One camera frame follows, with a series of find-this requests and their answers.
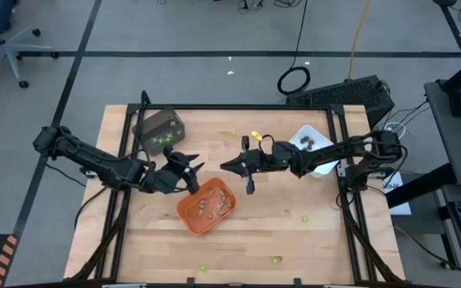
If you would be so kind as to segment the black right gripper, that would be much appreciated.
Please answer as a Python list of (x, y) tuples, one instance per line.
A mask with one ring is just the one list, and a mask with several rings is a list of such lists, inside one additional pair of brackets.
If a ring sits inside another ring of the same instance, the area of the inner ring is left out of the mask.
[(246, 192), (255, 192), (255, 182), (252, 175), (289, 170), (293, 175), (301, 177), (300, 150), (289, 142), (273, 141), (271, 153), (265, 153), (261, 148), (250, 149), (250, 139), (242, 136), (243, 152), (234, 159), (221, 164), (223, 170), (247, 179)]

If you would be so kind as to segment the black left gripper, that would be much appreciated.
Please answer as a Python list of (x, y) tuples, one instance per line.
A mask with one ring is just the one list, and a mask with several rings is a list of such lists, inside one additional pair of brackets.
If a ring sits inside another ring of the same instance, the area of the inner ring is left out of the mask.
[(196, 194), (199, 189), (197, 173), (204, 166), (204, 162), (195, 167), (191, 167), (190, 162), (198, 154), (183, 154), (174, 151), (170, 146), (165, 147), (162, 154), (166, 158), (166, 164), (146, 176), (146, 192), (173, 194), (188, 191)]

